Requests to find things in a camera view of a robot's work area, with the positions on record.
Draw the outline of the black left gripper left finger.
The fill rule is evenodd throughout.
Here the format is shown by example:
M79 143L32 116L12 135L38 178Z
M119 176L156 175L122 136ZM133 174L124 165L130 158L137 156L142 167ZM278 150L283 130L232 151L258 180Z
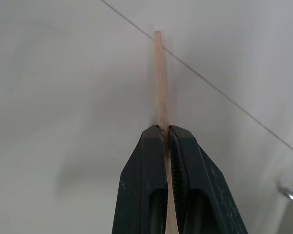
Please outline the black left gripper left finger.
M121 172L112 233L165 233L167 195L164 143L153 125L142 132Z

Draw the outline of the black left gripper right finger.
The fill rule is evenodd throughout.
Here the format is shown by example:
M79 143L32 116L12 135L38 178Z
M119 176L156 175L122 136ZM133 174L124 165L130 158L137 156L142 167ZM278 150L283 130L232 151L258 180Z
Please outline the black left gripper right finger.
M178 232L246 234L224 175L193 134L170 126L169 147Z

